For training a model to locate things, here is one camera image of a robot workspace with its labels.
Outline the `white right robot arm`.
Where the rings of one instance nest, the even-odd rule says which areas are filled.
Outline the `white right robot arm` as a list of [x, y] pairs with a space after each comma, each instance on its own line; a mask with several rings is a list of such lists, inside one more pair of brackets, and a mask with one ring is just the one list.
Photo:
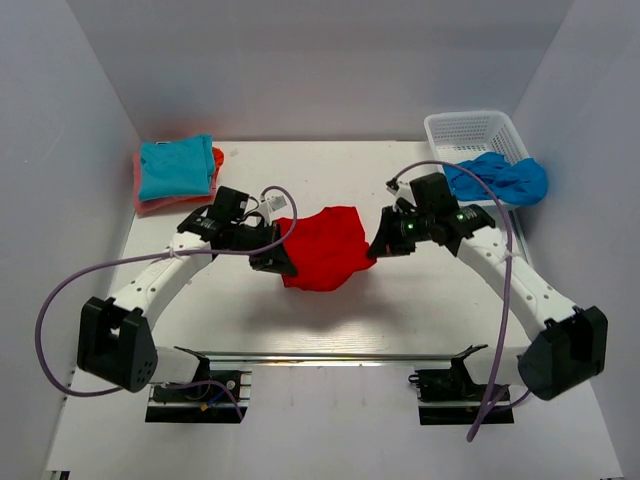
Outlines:
[[460, 206], [446, 177], [432, 173], [408, 183], [391, 179], [394, 203], [383, 208], [371, 259], [412, 254], [432, 241], [473, 269], [503, 300], [524, 329], [527, 348], [471, 347], [451, 361], [453, 390], [472, 399], [488, 380], [520, 385], [551, 400], [604, 368], [608, 321], [597, 307], [582, 309], [507, 249], [494, 218], [476, 204]]

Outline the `red t shirt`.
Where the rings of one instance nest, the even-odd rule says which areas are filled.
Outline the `red t shirt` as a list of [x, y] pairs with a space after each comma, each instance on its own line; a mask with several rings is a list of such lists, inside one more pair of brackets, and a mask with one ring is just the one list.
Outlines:
[[277, 224], [282, 232], [293, 231], [283, 246], [297, 273], [281, 276], [286, 288], [331, 292], [376, 263], [367, 257], [369, 243], [354, 206], [325, 207], [296, 221], [280, 218]]

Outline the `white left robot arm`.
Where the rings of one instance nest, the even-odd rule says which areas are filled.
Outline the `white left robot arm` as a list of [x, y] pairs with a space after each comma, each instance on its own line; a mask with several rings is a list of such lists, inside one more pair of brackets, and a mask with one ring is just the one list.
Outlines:
[[221, 255], [245, 256], [256, 271], [296, 274], [283, 246], [287, 235], [271, 217], [294, 208], [293, 197], [269, 186], [256, 208], [248, 209], [248, 201], [246, 193], [218, 188], [214, 201], [192, 211], [135, 279], [105, 300], [89, 299], [80, 317], [78, 367], [132, 393], [167, 384], [191, 399], [205, 396], [212, 378], [205, 357], [156, 345], [153, 329], [193, 277]]

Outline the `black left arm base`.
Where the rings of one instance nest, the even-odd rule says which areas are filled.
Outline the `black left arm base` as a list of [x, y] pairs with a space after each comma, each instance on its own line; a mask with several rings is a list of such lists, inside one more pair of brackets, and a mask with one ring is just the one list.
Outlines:
[[250, 402], [252, 370], [183, 347], [161, 348], [145, 421], [240, 424]]

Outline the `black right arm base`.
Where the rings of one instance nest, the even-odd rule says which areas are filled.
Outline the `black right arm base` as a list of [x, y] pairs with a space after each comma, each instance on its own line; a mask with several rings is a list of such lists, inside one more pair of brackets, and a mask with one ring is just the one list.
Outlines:
[[407, 382], [417, 394], [419, 424], [428, 427], [470, 426], [480, 412], [494, 350], [471, 345], [455, 354], [410, 358]]

